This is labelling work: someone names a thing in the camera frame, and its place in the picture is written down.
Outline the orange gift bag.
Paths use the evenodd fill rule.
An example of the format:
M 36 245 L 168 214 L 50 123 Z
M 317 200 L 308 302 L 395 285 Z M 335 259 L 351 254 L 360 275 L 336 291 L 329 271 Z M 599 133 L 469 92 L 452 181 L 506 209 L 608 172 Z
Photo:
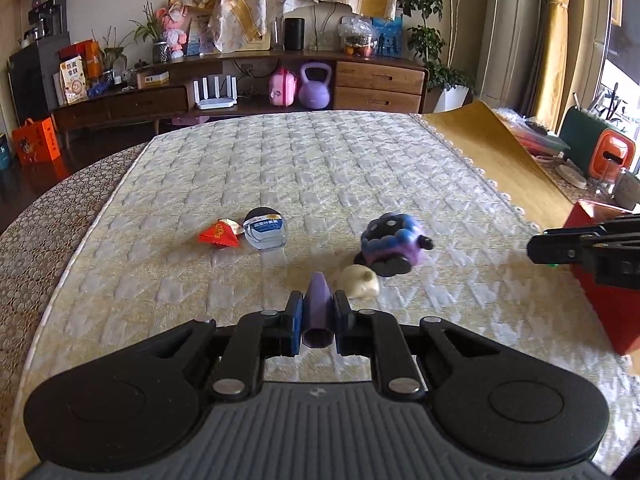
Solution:
M 24 125 L 12 132 L 12 141 L 23 166 L 53 162 L 61 157 L 51 117 L 36 122 L 27 118 Z

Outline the snack box on sideboard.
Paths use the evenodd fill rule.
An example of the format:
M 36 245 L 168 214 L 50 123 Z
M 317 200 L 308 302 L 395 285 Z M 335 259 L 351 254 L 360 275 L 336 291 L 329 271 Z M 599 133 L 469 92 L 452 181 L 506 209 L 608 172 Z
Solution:
M 62 62 L 58 76 L 60 76 L 65 104 L 74 104 L 88 99 L 87 79 L 80 55 Z

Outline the cream dumpling toy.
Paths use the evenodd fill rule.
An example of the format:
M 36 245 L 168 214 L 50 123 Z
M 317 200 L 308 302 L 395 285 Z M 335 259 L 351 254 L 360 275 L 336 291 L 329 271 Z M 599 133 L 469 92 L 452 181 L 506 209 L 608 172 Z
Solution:
M 346 266 L 337 280 L 336 288 L 342 290 L 349 299 L 375 298 L 381 290 L 378 276 L 360 264 Z

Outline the clear bag of fruit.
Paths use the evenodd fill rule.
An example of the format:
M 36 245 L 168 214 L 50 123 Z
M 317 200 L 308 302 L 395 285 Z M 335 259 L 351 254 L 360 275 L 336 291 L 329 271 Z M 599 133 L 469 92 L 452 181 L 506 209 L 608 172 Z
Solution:
M 375 54 L 378 33 L 370 18 L 345 15 L 337 25 L 337 33 L 344 54 L 360 58 L 370 58 Z

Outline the green potted plant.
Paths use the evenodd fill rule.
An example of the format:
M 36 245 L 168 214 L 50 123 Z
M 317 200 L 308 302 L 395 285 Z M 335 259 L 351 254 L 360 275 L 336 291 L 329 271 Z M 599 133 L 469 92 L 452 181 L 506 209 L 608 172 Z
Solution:
M 438 99 L 439 110 L 451 110 L 453 99 L 466 100 L 472 93 L 472 77 L 454 66 L 461 1 L 397 0 L 401 14 L 414 21 L 407 29 L 407 47 L 425 68 L 425 91 Z

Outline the black coffee machine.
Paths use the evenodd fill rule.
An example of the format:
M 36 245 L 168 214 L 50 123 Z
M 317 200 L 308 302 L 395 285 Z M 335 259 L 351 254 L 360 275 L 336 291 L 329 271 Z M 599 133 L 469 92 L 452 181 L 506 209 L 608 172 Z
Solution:
M 44 0 L 28 12 L 28 24 L 29 28 L 23 35 L 24 40 L 37 41 L 62 36 L 70 39 L 66 0 Z

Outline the wooden sideboard cabinet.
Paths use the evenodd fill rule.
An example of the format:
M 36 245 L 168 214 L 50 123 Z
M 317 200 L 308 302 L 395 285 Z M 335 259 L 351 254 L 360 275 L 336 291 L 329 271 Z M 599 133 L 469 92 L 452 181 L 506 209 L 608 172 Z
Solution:
M 269 81 L 285 70 L 305 79 L 323 77 L 320 63 L 329 66 L 326 80 L 330 110 L 379 110 L 419 113 L 423 110 L 427 71 L 403 58 L 360 58 L 340 52 L 254 51 L 206 55 L 154 64 L 136 73 L 136 90 L 107 91 L 96 98 L 64 105 L 52 112 L 60 133 L 83 128 L 99 129 L 165 119 L 191 120 L 195 117 L 229 118 L 269 113 L 302 112 L 299 99 L 289 106 L 270 102 Z M 206 76 L 216 76 L 221 88 L 227 79 L 236 79 L 238 102 L 221 110 L 201 110 L 198 98 L 212 98 L 215 91 L 202 90 Z

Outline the red triangular packet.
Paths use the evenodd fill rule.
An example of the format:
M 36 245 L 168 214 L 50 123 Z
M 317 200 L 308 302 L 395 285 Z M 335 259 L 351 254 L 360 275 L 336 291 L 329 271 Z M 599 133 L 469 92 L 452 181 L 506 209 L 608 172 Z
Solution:
M 217 247 L 239 247 L 239 237 L 243 233 L 243 227 L 238 222 L 221 218 L 198 234 L 198 240 Z

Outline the black cylindrical speaker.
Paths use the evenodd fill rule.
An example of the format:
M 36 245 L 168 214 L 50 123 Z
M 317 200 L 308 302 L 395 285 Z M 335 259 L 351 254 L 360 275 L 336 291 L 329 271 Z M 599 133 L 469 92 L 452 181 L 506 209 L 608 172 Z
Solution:
M 306 24 L 303 18 L 286 18 L 283 21 L 283 47 L 285 51 L 303 51 Z

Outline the yellow curtain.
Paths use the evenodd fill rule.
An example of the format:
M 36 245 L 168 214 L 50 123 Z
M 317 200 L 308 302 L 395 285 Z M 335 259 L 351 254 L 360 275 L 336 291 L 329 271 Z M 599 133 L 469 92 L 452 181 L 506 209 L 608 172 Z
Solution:
M 555 129 L 560 118 L 567 63 L 569 4 L 570 0 L 541 0 L 528 114 L 538 125 L 550 130 Z

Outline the white wifi router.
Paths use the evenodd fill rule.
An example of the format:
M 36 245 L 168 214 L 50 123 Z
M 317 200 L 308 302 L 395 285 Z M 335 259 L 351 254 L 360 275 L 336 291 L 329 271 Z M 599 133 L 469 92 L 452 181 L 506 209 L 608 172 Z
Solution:
M 226 110 L 238 104 L 236 78 L 231 75 L 208 75 L 194 79 L 193 94 L 198 110 Z

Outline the purple blue toy car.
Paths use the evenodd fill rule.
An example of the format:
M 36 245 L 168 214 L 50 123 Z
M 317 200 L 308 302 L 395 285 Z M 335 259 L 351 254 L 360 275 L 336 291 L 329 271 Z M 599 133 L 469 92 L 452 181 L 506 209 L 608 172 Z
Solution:
M 360 235 L 360 252 L 354 263 L 366 266 L 381 278 L 408 274 L 422 252 L 434 249 L 420 222 L 410 214 L 388 212 L 372 220 Z

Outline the pink plush doll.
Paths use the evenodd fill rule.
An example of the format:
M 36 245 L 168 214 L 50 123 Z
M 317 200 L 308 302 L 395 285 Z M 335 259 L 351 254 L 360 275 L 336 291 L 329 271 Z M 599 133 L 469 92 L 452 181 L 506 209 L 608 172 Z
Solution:
M 166 6 L 155 12 L 160 23 L 162 39 L 166 42 L 168 53 L 172 60 L 182 58 L 183 46 L 188 40 L 184 23 L 188 17 L 188 8 L 181 0 L 167 0 Z

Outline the white round lid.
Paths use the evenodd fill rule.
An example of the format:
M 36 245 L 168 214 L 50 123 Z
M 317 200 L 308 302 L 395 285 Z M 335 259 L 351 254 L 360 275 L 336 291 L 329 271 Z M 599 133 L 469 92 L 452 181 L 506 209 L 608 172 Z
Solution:
M 588 188 L 587 180 L 573 167 L 567 165 L 559 165 L 555 168 L 556 173 L 568 184 L 578 188 L 578 190 L 585 190 Z

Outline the yellow wood-grain mat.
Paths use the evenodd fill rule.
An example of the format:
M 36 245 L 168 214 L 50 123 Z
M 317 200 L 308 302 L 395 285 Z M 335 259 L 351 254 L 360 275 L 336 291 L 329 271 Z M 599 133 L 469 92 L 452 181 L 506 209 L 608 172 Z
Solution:
M 497 182 L 498 190 L 524 209 L 527 220 L 543 229 L 564 224 L 573 203 L 487 105 L 474 101 L 423 118 L 484 169 L 486 176 Z

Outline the purple kettlebell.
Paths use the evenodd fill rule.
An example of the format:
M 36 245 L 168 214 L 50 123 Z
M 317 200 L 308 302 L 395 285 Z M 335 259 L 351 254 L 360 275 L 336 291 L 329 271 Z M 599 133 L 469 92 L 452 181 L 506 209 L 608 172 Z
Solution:
M 308 70 L 323 70 L 326 73 L 324 81 L 311 80 L 307 77 Z M 298 100 L 308 110 L 324 110 L 330 104 L 330 82 L 332 68 L 328 64 L 312 62 L 300 66 L 300 81 Z

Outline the cream quilted table cover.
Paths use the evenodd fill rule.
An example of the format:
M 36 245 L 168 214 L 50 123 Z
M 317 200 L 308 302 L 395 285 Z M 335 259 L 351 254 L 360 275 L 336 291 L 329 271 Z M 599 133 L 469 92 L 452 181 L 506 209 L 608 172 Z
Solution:
M 218 219 L 279 211 L 283 247 L 202 243 Z M 434 128 L 401 114 L 317 112 L 229 119 L 152 140 L 66 263 L 16 400 L 52 375 L 169 330 L 231 325 L 279 309 L 322 272 L 335 283 L 368 223 L 411 214 L 434 240 L 370 306 L 413 324 L 436 315 L 584 376 L 611 420 L 596 462 L 614 469 L 639 437 L 639 382 L 578 281 L 526 255 L 538 231 Z

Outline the purple cone toy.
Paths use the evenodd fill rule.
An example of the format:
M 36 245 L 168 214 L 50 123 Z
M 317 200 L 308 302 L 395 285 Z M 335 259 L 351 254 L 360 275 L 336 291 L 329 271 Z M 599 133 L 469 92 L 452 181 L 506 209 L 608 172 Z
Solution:
M 314 272 L 303 299 L 302 341 L 313 349 L 328 348 L 334 338 L 334 303 L 331 289 L 321 272 Z

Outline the stack of colourful books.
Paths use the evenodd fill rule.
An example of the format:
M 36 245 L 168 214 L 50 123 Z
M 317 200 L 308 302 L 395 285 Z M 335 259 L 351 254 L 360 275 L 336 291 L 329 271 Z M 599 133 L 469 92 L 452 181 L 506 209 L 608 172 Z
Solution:
M 542 134 L 530 128 L 525 119 L 510 108 L 494 108 L 492 111 L 529 154 L 556 156 L 570 150 L 558 136 Z

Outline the orange green tissue box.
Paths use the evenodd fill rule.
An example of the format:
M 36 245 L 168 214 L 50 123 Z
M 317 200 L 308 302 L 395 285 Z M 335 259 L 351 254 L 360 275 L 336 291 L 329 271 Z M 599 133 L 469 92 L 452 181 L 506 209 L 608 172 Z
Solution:
M 600 179 L 608 166 L 606 154 L 630 168 L 636 144 L 608 122 L 572 106 L 566 112 L 559 138 L 568 146 L 566 157 L 590 178 Z

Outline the red metal tin box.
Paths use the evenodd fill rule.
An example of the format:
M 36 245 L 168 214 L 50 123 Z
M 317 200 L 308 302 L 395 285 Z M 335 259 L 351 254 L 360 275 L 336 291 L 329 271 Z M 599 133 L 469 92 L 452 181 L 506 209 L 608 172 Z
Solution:
M 594 200 L 578 200 L 564 226 L 588 226 L 623 214 L 629 214 L 629 211 Z M 570 270 L 582 285 L 615 352 L 626 356 L 637 351 L 639 289 L 622 287 L 616 283 L 616 278 L 593 274 L 581 264 L 572 264 Z

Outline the clear drinking glass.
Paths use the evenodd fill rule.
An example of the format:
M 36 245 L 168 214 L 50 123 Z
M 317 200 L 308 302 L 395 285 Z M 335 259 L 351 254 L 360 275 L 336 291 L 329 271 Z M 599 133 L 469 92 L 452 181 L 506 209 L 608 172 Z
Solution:
M 602 200 L 612 200 L 620 177 L 626 172 L 626 168 L 610 159 L 606 162 L 602 176 L 596 185 L 596 195 Z

